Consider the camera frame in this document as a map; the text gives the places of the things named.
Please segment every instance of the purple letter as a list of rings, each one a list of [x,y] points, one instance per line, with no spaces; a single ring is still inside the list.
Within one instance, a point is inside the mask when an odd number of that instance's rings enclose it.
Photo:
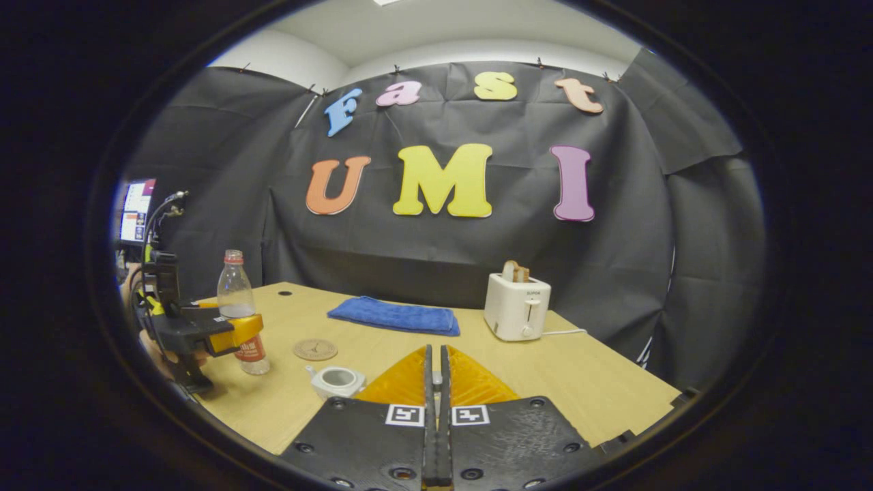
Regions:
[[[595,209],[588,204],[585,164],[591,155],[567,145],[555,145],[549,150],[558,157],[560,169],[560,202],[554,207],[554,216],[559,220],[590,222],[595,218]]]

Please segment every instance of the toaster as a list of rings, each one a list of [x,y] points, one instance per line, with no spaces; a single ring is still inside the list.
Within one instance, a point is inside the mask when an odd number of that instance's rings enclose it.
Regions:
[[[500,273],[488,275],[485,322],[504,341],[539,339],[546,322],[552,287],[534,278],[510,281]]]

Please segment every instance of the ceiling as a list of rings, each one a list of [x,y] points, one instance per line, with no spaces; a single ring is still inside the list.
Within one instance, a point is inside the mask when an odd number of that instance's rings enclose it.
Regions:
[[[639,45],[554,0],[326,0],[270,26],[358,66],[392,52],[466,39],[521,39],[630,62]]]

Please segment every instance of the blue letter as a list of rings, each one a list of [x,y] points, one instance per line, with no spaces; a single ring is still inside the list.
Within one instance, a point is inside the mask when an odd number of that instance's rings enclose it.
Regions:
[[[325,114],[327,114],[327,118],[330,120],[330,129],[327,131],[328,137],[336,135],[341,129],[348,126],[348,123],[352,122],[350,114],[358,108],[358,102],[353,98],[362,93],[364,91],[360,90],[360,88],[352,89],[352,92],[343,95],[325,109]]]

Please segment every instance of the person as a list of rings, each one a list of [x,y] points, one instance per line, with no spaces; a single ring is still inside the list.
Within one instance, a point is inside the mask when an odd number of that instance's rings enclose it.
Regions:
[[[121,284],[121,302],[124,305],[125,312],[130,308],[130,294],[131,294],[131,285],[136,283],[136,281],[141,280],[142,274],[140,270],[141,265],[139,263],[128,263],[127,264],[127,277],[124,280],[124,283]],[[167,365],[167,361],[171,363],[179,363],[179,356],[172,351],[161,351],[161,347],[158,343],[148,337],[148,332],[145,329],[140,330],[140,345],[146,351],[146,354],[149,358],[151,358],[152,363],[155,364],[155,367],[170,380],[175,380],[173,377],[173,372],[170,370],[169,365]],[[199,366],[204,366],[206,364],[207,359],[209,358],[209,354],[206,351],[198,350],[194,353],[194,357],[197,360],[197,364]]]

